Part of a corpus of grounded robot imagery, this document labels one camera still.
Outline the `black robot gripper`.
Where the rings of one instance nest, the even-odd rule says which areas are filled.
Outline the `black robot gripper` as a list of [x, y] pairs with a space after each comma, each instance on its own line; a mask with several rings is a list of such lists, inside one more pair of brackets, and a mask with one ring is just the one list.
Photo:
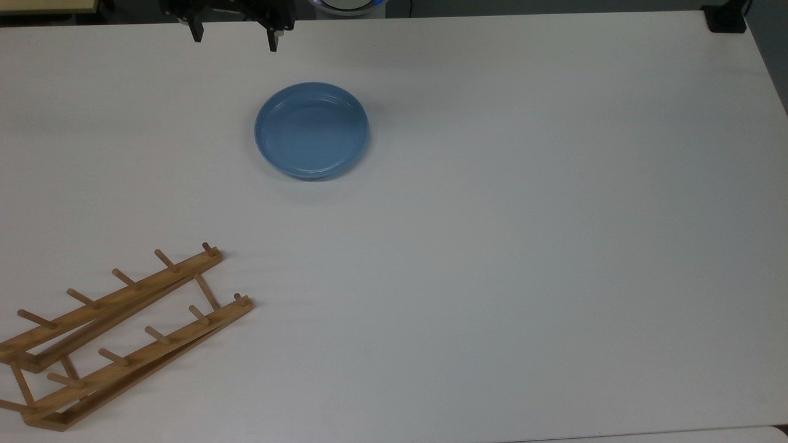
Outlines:
[[202, 42], [204, 26], [200, 15], [206, 9], [239, 12], [265, 27], [271, 52], [278, 51], [279, 37], [283, 31], [292, 30], [296, 21], [294, 1], [160, 1], [159, 8], [185, 22], [194, 42]]

